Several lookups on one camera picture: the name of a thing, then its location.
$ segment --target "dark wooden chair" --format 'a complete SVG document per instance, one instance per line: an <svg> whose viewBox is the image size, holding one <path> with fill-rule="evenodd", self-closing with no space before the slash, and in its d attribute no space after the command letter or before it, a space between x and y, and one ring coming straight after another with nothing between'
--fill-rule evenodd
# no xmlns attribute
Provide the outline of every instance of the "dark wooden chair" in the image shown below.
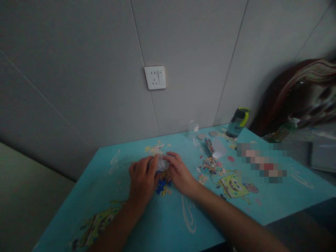
<svg viewBox="0 0 336 252"><path fill-rule="evenodd" d="M336 64L308 59L280 74L265 91L250 130L275 132L288 117L299 128L336 121Z"/></svg>

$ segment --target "wall panel seam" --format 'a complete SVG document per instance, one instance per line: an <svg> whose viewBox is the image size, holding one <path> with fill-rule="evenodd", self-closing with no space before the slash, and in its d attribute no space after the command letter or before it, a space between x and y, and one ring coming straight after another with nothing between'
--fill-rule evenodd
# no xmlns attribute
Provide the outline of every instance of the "wall panel seam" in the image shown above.
<svg viewBox="0 0 336 252"><path fill-rule="evenodd" d="M298 56L300 55L301 51L303 50L303 48L305 47L305 45L307 44L308 40L310 39L311 35L314 33L315 29L318 27L318 25L320 24L320 22L322 21L322 19L324 18L325 14L327 13L327 11L329 10L329 8L332 6L332 4L334 3L334 1L331 1L330 5L328 6L328 8L326 8L325 12L323 13L323 15L321 16L320 20L317 22L317 24L315 25L314 29L312 30L312 32L309 34L309 36L307 37L306 41L303 43L301 49L299 50L299 52L296 54L294 61L297 60Z"/></svg>
<svg viewBox="0 0 336 252"><path fill-rule="evenodd" d="M133 10L133 5L132 5L132 0L129 0L130 2L130 5L131 5L131 10L132 10L132 15L133 15L133 21L134 21L134 25L135 25L135 30L136 30L136 36L138 37L138 42L139 42L139 47L140 47L140 52L141 52L141 58L142 58L142 63L143 63L143 67L145 67L145 60L143 59L144 58L144 55L142 53L142 47L141 47L141 42L140 42L140 37L139 37L139 32L138 32L138 27L137 27L137 22L135 21L135 16L134 16L134 10ZM160 129L159 129L159 124L158 124L158 120L156 118L156 112L155 112L155 106L154 106L154 102L153 102L153 97L152 97L152 92L149 91L150 93L150 99L152 100L152 106L153 106L153 110L154 110L154 117L155 117L155 121L156 121L156 127L157 127L157 132L160 136Z"/></svg>
<svg viewBox="0 0 336 252"><path fill-rule="evenodd" d="M61 114L60 111L58 111L54 105L44 96L44 94L28 79L28 77L7 57L7 55L0 50L2 55L5 57L5 59L23 76L23 78L31 85L33 89L35 89L38 94L55 110L55 112L62 117L63 120L66 121L67 124L82 138L82 140L89 146L91 144L79 133L79 131Z"/></svg>
<svg viewBox="0 0 336 252"><path fill-rule="evenodd" d="M230 64L229 64L229 69L227 70L227 73L226 73L226 77L225 77L225 81L224 81L224 86L223 86L223 90L222 90L222 95L221 95L220 100L219 100L219 104L218 104L215 120L213 122L213 126L215 125L215 122L216 122L216 119L217 119L217 115L218 115L218 111L219 111L219 106L221 105L221 101L222 101L222 97L223 97L223 93L224 93L224 88L225 88L226 81L227 81L228 76L229 76L231 63L232 63L232 60L233 60L233 56L235 54L235 50L236 50L236 46L237 46L237 42L238 42L238 38L239 38L239 34L240 34L240 29L242 28L242 25L243 25L243 21L244 21L245 12L246 12L246 9L247 9L248 2L249 2L249 0L247 0L247 2L246 2L245 10L244 10L243 16L241 18L241 22L240 22L240 26L239 26L239 30L238 30L238 34L237 34L237 38L236 38L236 43L235 43L233 51L232 51L232 56L231 56L231 61L230 61Z"/></svg>

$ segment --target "forearm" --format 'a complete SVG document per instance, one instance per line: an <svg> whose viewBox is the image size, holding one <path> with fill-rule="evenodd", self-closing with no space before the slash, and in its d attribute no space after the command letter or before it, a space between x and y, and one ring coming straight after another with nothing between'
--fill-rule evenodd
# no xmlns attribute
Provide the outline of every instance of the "forearm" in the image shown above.
<svg viewBox="0 0 336 252"><path fill-rule="evenodd" d="M206 211L238 251L288 251L264 227L206 187L199 185L191 199Z"/></svg>
<svg viewBox="0 0 336 252"><path fill-rule="evenodd" d="M88 251L121 251L145 208L141 202L128 200Z"/></svg>

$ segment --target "light switch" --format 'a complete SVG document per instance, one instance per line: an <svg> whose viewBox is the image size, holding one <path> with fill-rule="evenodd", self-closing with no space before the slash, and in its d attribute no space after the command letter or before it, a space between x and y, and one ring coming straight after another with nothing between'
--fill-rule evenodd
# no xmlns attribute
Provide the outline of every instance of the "light switch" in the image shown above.
<svg viewBox="0 0 336 252"><path fill-rule="evenodd" d="M164 86L166 84L165 76L163 75L163 70L159 70L159 82L160 86Z"/></svg>

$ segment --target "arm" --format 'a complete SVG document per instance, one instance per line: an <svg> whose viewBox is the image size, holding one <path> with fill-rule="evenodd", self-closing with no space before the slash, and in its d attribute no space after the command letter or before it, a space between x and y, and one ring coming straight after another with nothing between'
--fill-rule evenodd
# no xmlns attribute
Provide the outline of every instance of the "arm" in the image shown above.
<svg viewBox="0 0 336 252"><path fill-rule="evenodd" d="M169 172L175 187L195 201L218 225L238 251L288 251L288 249L259 223L234 205L198 183L174 152L163 158L170 162Z"/></svg>
<svg viewBox="0 0 336 252"><path fill-rule="evenodd" d="M148 156L130 166L131 191L129 199L97 241L92 244L88 252L121 251L123 249L127 238L153 196L160 179L160 174L155 174L158 155L154 157L147 171L151 159L153 157Z"/></svg>

